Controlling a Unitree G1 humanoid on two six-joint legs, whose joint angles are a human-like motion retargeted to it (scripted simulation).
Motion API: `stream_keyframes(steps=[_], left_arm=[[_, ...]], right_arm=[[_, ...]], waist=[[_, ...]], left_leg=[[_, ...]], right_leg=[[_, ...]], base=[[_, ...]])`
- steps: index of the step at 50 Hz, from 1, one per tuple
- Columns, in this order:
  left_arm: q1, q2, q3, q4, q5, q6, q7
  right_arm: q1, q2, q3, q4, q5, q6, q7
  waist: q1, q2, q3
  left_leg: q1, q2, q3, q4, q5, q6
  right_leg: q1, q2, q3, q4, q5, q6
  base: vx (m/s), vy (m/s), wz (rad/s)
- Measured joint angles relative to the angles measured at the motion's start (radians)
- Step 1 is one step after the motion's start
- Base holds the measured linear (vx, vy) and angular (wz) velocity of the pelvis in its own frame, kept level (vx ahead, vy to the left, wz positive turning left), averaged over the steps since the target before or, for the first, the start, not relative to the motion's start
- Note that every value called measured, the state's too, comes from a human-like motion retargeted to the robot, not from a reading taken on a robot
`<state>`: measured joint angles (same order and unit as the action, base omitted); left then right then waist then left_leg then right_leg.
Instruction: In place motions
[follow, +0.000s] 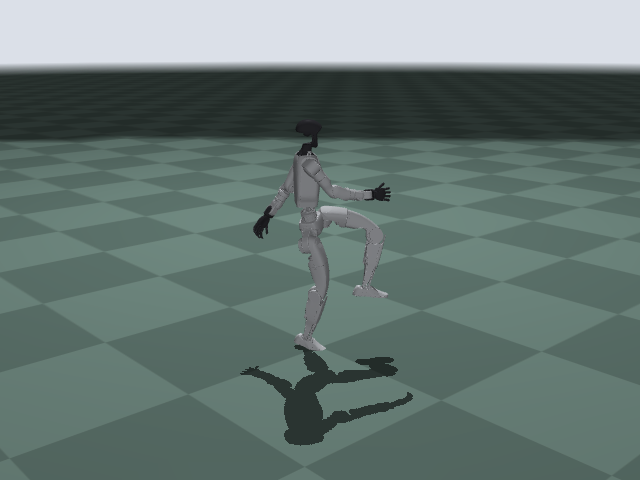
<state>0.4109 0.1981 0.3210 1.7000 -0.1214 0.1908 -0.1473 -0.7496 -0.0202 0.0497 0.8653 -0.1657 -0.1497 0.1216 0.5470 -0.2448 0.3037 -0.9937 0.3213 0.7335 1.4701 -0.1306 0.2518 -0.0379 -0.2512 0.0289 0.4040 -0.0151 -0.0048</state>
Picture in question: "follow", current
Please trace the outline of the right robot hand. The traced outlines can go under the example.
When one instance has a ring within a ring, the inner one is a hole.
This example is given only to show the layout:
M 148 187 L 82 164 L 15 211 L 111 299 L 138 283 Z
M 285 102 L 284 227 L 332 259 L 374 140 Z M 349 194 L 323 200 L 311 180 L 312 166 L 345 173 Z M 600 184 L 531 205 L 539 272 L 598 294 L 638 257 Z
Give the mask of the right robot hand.
M 386 199 L 385 197 L 391 197 L 390 195 L 385 195 L 385 194 L 389 194 L 391 193 L 390 191 L 385 191 L 385 190 L 389 190 L 390 187 L 387 188 L 381 188 L 385 183 L 383 182 L 378 188 L 373 189 L 366 189 L 364 191 L 372 191 L 372 199 L 364 199 L 364 200 L 379 200 L 379 201 L 390 201 L 390 199 Z

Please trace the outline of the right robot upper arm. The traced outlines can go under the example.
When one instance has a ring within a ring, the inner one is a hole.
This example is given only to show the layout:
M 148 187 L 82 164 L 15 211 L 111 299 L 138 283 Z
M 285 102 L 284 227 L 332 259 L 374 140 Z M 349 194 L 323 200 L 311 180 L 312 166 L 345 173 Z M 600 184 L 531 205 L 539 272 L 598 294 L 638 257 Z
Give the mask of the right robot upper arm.
M 337 198 L 333 195 L 333 189 L 338 185 L 331 185 L 329 177 L 326 175 L 321 165 L 316 160 L 307 159 L 301 166 L 303 167 L 305 173 L 313 178 L 327 193 L 328 196 L 330 196 L 331 198 Z

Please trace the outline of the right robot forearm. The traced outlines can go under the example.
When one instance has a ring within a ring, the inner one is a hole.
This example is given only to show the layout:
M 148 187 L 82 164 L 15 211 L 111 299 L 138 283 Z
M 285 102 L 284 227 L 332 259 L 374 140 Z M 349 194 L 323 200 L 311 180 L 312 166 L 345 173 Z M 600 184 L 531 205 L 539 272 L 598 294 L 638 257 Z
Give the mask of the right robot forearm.
M 361 201 L 364 199 L 372 199 L 372 191 L 363 191 L 363 190 L 356 191 L 355 189 L 342 188 L 340 186 L 336 186 L 333 189 L 333 195 L 344 201 L 348 201 L 348 200 Z

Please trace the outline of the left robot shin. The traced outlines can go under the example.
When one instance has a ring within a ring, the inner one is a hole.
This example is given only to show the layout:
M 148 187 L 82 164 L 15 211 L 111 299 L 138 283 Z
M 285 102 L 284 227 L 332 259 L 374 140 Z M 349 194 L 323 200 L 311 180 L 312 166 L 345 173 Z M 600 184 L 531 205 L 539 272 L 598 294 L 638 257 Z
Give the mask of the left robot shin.
M 377 244 L 372 244 L 368 242 L 368 240 L 366 240 L 364 258 L 363 258 L 363 264 L 365 265 L 363 283 L 362 283 L 363 288 L 364 288 L 364 285 L 366 285 L 365 288 L 370 289 L 371 280 L 373 279 L 375 270 L 377 268 L 377 265 L 379 263 L 380 256 L 382 253 L 385 236 L 386 235 L 384 235 L 382 243 L 379 242 Z M 368 286 L 367 286 L 367 283 L 368 283 Z

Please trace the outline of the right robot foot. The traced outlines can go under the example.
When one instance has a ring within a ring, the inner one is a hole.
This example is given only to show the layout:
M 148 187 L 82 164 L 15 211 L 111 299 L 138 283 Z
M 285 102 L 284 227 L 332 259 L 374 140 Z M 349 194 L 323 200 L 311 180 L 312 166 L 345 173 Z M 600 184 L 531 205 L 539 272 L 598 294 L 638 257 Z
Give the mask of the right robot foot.
M 303 335 L 304 334 L 299 333 L 295 337 L 294 342 L 296 344 L 298 344 L 298 345 L 306 347 L 309 350 L 322 351 L 322 350 L 326 349 L 326 347 L 324 347 L 320 343 L 318 343 L 313 337 L 312 337 L 312 339 L 310 339 L 310 341 L 307 341 L 307 339 L 309 338 L 308 336 L 307 336 L 307 339 L 304 337 L 306 339 L 306 340 L 304 340 L 303 339 Z

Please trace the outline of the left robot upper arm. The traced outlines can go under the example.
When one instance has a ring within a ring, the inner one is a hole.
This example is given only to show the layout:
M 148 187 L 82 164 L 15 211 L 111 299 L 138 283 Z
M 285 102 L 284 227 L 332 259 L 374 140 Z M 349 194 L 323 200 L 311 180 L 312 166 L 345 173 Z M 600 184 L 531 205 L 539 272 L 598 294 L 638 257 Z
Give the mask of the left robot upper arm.
M 300 151 L 300 150 L 299 150 Z M 289 192 L 289 193 L 294 193 L 294 177 L 293 177 L 293 164 L 289 170 L 289 173 L 287 175 L 287 178 L 284 182 L 284 188 Z

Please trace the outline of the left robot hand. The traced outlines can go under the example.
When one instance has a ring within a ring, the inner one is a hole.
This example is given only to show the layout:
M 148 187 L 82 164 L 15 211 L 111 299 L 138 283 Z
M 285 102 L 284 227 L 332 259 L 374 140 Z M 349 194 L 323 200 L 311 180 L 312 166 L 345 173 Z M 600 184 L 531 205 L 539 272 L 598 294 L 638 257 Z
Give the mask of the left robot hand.
M 255 224 L 255 226 L 253 228 L 253 232 L 255 233 L 255 235 L 258 238 L 261 237 L 263 239 L 262 232 L 263 232 L 265 227 L 266 227 L 266 234 L 268 234 L 268 223 L 270 221 L 270 218 L 273 218 L 273 216 L 269 215 L 269 212 L 271 211 L 271 209 L 272 209 L 271 206 L 268 206 L 266 208 L 266 210 L 264 211 L 264 215 L 258 219 L 257 223 Z M 259 236 L 259 234 L 260 234 L 260 236 Z

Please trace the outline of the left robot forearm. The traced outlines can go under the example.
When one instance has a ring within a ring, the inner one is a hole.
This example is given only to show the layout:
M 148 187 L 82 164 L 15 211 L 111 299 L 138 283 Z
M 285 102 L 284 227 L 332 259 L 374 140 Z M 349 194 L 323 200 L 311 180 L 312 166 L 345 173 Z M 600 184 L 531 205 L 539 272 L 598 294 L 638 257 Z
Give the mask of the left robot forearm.
M 284 188 L 284 183 L 283 183 L 279 188 L 278 194 L 276 195 L 274 200 L 271 202 L 270 205 L 268 205 L 272 207 L 271 211 L 269 212 L 269 215 L 274 216 L 277 213 L 277 211 L 282 208 L 282 205 L 284 204 L 285 200 L 289 197 L 289 195 L 290 194 Z

